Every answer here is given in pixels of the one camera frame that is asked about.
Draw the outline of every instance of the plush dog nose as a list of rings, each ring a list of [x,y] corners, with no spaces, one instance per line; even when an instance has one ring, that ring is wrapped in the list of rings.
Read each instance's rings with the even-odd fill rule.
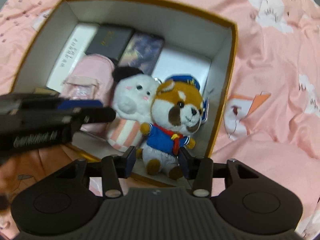
[[[191,113],[192,113],[192,115],[196,115],[197,114],[197,110],[194,109],[194,108],[191,108]]]

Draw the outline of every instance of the shiba inu plush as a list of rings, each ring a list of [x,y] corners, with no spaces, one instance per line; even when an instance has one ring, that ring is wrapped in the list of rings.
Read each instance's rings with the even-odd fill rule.
[[[147,173],[163,171],[171,179],[183,176],[178,164],[180,147],[192,149],[196,142],[190,136],[200,127],[203,98],[200,85],[191,76],[172,76],[158,86],[151,105],[153,124],[143,123],[140,131],[148,135],[142,150]]]

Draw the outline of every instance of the plush dog paw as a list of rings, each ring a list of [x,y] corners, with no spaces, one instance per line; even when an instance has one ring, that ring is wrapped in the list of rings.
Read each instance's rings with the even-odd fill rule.
[[[160,171],[160,161],[157,159],[150,160],[146,166],[146,170],[149,175],[156,175]]]
[[[142,123],[140,126],[140,132],[143,135],[148,135],[150,133],[150,125],[146,122]]]
[[[186,146],[188,149],[193,149],[196,146],[196,141],[190,138],[189,143]]]
[[[183,177],[183,173],[182,173],[182,170],[180,169],[179,166],[176,166],[169,171],[169,178],[170,179],[177,180],[182,177]]]
[[[143,149],[141,149],[141,148],[136,150],[136,158],[137,159],[142,159],[142,151],[143,151]]]

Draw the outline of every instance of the white plush toy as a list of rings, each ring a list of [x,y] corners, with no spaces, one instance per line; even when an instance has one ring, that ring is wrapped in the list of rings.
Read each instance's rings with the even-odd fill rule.
[[[152,122],[150,108],[159,82],[134,67],[117,67],[112,74],[118,82],[112,107],[116,119],[108,127],[108,143],[121,152],[143,140],[140,124]]]
[[[122,79],[116,87],[112,107],[123,119],[152,122],[150,107],[158,86],[154,78],[145,74]]]

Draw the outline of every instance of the open box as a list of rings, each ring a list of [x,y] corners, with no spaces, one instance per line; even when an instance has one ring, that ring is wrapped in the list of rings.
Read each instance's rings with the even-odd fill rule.
[[[217,15],[167,0],[61,0],[28,48],[12,91],[33,92],[37,87],[45,88],[61,50],[81,22],[130,26],[162,36],[169,46],[211,60],[203,93],[204,98],[210,98],[208,120],[194,134],[196,147],[190,150],[193,156],[210,156],[223,118],[235,59],[236,25]],[[105,141],[81,132],[75,134],[73,145],[87,152],[83,155],[89,160],[121,154]],[[147,175],[140,160],[133,169],[135,175],[157,186],[188,187],[185,179],[173,181],[162,174]]]

